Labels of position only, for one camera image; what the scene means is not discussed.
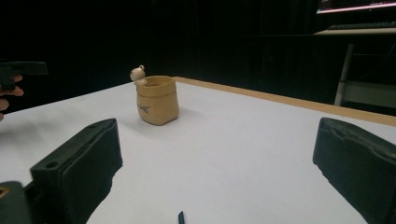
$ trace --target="hand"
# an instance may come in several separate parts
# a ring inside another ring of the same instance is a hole
[[[16,75],[14,76],[14,81],[19,82],[22,80],[22,75]],[[0,96],[2,95],[15,95],[15,96],[22,96],[23,95],[23,90],[19,87],[15,87],[15,90],[13,91],[3,91],[3,89],[0,86]],[[0,111],[7,109],[9,106],[8,100],[6,99],[0,99]],[[4,115],[0,113],[0,120],[4,118]]]

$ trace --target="black curtain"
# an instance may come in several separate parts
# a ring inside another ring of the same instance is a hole
[[[324,29],[316,7],[317,0],[1,1],[0,58],[45,61],[50,73],[25,76],[26,93],[9,97],[7,112],[127,83],[140,64],[149,76],[330,102],[344,46],[253,41]]]

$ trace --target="white tabletop surface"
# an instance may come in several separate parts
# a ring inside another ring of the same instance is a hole
[[[312,156],[322,117],[396,144],[396,127],[177,83],[179,118],[139,118],[133,83],[7,114],[0,182],[29,169],[91,123],[118,121],[123,166],[89,223],[365,223]]]

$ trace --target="table edge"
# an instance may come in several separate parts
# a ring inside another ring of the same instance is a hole
[[[312,101],[301,100],[297,98],[291,98],[287,96],[275,95],[271,93],[252,91],[232,86],[226,86],[218,83],[206,82],[192,78],[186,77],[174,77],[176,82],[181,82],[185,84],[190,84],[194,86],[209,88],[218,91],[227,91],[232,93],[237,93],[241,95],[251,96],[263,100],[273,101],[286,105],[295,105],[302,108],[317,110],[325,113],[330,113],[334,115],[339,115],[343,117],[361,119],[366,121],[371,121],[380,124],[386,124],[390,126],[396,126],[396,117],[390,115],[377,114],[373,112],[351,109],[346,107],[341,107],[338,105],[326,105],[323,103],[317,103]]]

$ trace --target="black object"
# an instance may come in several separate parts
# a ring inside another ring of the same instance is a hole
[[[33,166],[25,188],[0,184],[0,222],[86,223],[121,166],[117,121],[96,122]]]
[[[362,128],[323,118],[313,162],[368,223],[396,223],[396,146]]]
[[[6,62],[0,63],[0,86],[4,91],[15,89],[14,75],[48,75],[44,62]]]
[[[184,224],[184,213],[183,213],[183,211],[181,211],[178,214],[178,224]]]

